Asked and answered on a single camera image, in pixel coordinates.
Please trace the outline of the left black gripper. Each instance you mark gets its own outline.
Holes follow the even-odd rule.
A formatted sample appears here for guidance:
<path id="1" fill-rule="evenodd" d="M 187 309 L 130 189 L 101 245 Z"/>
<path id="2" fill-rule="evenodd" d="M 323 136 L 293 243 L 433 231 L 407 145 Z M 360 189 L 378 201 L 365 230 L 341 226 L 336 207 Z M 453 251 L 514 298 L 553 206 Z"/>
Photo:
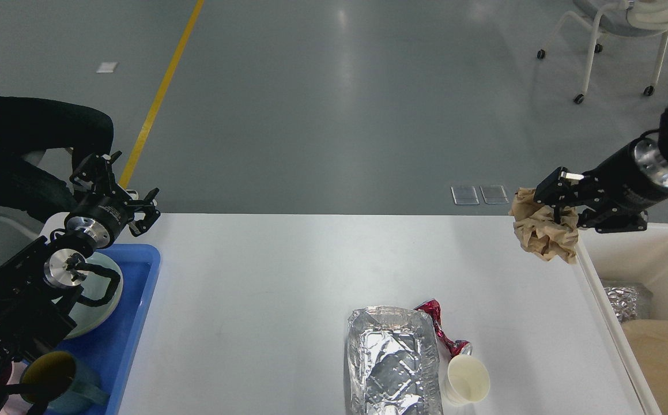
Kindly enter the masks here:
<path id="1" fill-rule="evenodd" d="M 141 198 L 139 192 L 126 191 L 117 183 L 112 166 L 121 155 L 122 152 L 92 153 L 69 178 L 75 186 L 85 187 L 91 196 L 65 218 L 66 231 L 83 233 L 94 248 L 112 245 L 126 226 L 134 237 L 139 237 L 161 216 L 156 201 L 158 187 Z"/>

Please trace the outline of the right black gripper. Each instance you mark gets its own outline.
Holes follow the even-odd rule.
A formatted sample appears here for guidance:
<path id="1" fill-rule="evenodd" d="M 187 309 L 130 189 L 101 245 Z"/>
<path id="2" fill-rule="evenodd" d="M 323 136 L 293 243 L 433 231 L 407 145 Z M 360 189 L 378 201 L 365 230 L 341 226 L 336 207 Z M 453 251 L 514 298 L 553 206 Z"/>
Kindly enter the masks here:
<path id="1" fill-rule="evenodd" d="M 552 208 L 562 223 L 564 208 L 589 206 L 577 228 L 632 233 L 648 227 L 647 208 L 668 199 L 668 161 L 657 141 L 639 137 L 584 174 L 558 167 L 536 187 L 534 202 Z"/>

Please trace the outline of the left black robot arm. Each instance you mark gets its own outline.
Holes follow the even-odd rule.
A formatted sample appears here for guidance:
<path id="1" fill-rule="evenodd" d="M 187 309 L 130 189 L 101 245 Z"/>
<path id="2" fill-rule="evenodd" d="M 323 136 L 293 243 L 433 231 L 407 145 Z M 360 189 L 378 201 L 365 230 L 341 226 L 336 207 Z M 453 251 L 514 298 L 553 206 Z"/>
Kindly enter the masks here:
<path id="1" fill-rule="evenodd" d="M 0 410 L 13 394 L 36 397 L 29 413 L 46 412 L 55 399 L 51 384 L 7 384 L 13 361 L 30 361 L 51 352 L 75 327 L 74 305 L 106 305 L 120 284 L 117 271 L 89 263 L 112 246 L 124 228 L 146 233 L 160 217 L 157 188 L 143 199 L 117 184 L 112 170 L 121 152 L 92 153 L 70 176 L 88 184 L 86 197 L 65 218 L 64 226 L 39 236 L 0 266 Z"/>

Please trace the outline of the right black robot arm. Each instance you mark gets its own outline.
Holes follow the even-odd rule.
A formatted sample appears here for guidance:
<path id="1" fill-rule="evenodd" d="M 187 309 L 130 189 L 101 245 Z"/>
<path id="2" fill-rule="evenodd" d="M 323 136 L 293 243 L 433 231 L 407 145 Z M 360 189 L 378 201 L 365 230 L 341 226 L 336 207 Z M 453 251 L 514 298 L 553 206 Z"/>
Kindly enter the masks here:
<path id="1" fill-rule="evenodd" d="M 581 174 L 555 169 L 537 186 L 534 200 L 552 208 L 554 222 L 564 208 L 582 206 L 578 228 L 647 229 L 648 209 L 668 200 L 668 106 L 657 129 L 645 131 L 594 169 Z"/>

